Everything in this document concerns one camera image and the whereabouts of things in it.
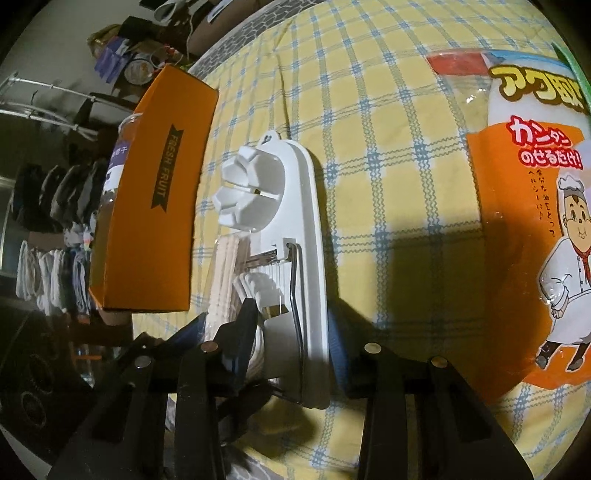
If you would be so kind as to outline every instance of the printed label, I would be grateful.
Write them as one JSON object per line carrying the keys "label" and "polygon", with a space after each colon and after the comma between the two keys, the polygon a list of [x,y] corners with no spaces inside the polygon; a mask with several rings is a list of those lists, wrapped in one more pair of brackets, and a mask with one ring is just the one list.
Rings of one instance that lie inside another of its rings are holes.
{"label": "printed label", "polygon": [[563,104],[577,112],[589,114],[580,85],[576,80],[530,67],[496,65],[488,70],[492,78],[500,79],[499,92],[506,100],[516,102],[533,93],[542,103]]}
{"label": "printed label", "polygon": [[152,196],[152,208],[162,207],[166,212],[168,206],[168,195],[173,181],[174,165],[177,161],[178,149],[183,138],[184,130],[176,130],[174,125],[170,126],[164,151],[160,160],[160,168],[156,177],[154,186],[154,195]]}
{"label": "printed label", "polygon": [[506,125],[513,143],[520,147],[518,158],[526,167],[567,167],[583,169],[581,155],[560,128],[542,127],[534,120],[511,115]]}
{"label": "printed label", "polygon": [[127,155],[129,154],[129,145],[130,142],[128,141],[121,141],[115,145],[113,153],[111,154],[111,159],[109,160],[109,168],[103,186],[103,193],[114,192],[119,187],[121,175],[123,175],[125,160],[127,160]]}
{"label": "printed label", "polygon": [[583,134],[513,115],[467,138],[485,238],[495,346],[488,355],[506,374],[505,388],[483,378],[483,394],[522,379],[543,388],[591,379],[591,171],[577,149]]}

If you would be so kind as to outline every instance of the white egg slicer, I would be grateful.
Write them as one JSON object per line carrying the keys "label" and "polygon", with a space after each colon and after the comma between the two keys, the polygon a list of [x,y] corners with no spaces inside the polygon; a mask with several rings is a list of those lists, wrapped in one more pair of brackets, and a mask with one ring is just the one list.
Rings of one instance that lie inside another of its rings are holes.
{"label": "white egg slicer", "polygon": [[[326,284],[314,167],[297,142],[267,132],[222,164],[212,197],[219,223],[249,234],[240,297],[261,312],[264,361],[259,376],[277,395],[308,408],[329,404]],[[257,355],[255,342],[249,370]]]}

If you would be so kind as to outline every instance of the red neckerchief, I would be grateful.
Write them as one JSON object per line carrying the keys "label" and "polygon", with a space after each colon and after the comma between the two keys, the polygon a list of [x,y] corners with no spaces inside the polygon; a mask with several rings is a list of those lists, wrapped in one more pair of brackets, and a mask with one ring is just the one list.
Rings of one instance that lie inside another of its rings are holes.
{"label": "red neckerchief", "polygon": [[573,248],[574,251],[577,252],[577,255],[581,257],[581,260],[583,260],[583,266],[585,268],[585,278],[587,279],[587,283],[591,284],[591,270],[589,269],[589,254],[591,254],[591,248],[589,248],[589,250],[587,250],[585,253],[581,252],[581,250],[579,250],[574,244]]}

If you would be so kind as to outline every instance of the wall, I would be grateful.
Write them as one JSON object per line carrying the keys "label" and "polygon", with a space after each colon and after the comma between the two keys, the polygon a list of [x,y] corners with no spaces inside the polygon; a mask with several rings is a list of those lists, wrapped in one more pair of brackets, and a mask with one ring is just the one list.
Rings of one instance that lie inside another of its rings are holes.
{"label": "wall", "polygon": [[[120,24],[130,15],[152,18],[152,12],[140,7],[138,0],[51,0],[33,18],[0,65],[0,79],[18,71],[24,78],[59,83],[85,93],[111,93],[111,86],[94,71],[95,60],[86,40],[94,32],[110,24]],[[28,103],[38,89],[15,85],[5,97]],[[56,90],[40,90],[35,104],[59,107],[59,112],[73,114],[82,100]],[[105,109],[99,113],[108,118]],[[115,113],[113,119],[119,118],[119,112]]]}

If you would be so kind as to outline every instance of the blue checkered pattern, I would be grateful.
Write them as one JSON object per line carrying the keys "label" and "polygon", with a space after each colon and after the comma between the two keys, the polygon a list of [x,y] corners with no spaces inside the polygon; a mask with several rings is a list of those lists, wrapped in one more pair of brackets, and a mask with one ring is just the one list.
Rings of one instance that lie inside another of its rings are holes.
{"label": "blue checkered pattern", "polygon": [[[457,92],[488,85],[435,77],[424,57],[450,48],[554,56],[552,41],[561,40],[527,0],[334,0],[263,33],[206,79],[220,98],[197,195],[191,311],[136,316],[137,330],[169,336],[206,305],[220,165],[274,129],[315,162],[329,295],[400,355],[443,353],[474,378],[486,366],[484,294],[467,265],[483,264],[483,238],[466,134],[485,112],[467,110]],[[590,384],[520,384],[492,409],[541,479],[590,406]],[[344,479],[362,426],[363,402],[335,392],[325,411],[276,402],[241,445],[286,478]]]}

